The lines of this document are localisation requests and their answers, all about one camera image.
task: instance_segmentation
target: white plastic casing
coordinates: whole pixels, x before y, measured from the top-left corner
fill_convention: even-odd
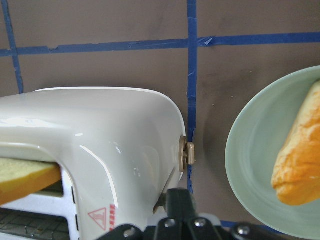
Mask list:
[[[167,182],[178,184],[185,135],[178,107],[151,90],[67,87],[0,98],[0,157],[57,162],[73,185],[84,240],[121,224],[146,226]],[[57,215],[38,212],[50,211]]]

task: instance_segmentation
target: bread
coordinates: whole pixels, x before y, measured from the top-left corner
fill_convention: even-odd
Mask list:
[[[309,90],[277,156],[271,184],[287,205],[320,199],[320,81]]]
[[[0,206],[38,192],[60,179],[56,163],[0,158]]]

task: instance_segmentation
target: toaster vent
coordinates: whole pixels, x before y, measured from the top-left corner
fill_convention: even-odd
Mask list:
[[[33,240],[70,240],[64,217],[5,208],[0,208],[1,233]]]

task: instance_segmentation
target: red warning triangle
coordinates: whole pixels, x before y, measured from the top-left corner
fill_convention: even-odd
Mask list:
[[[104,231],[107,229],[107,209],[105,207],[89,212],[88,215]]]

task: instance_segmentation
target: bread roll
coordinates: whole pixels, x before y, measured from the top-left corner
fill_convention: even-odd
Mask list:
[[[60,179],[56,163],[0,158],[0,205],[38,192]]]
[[[277,156],[271,184],[287,205],[320,199],[320,81],[309,90]]]

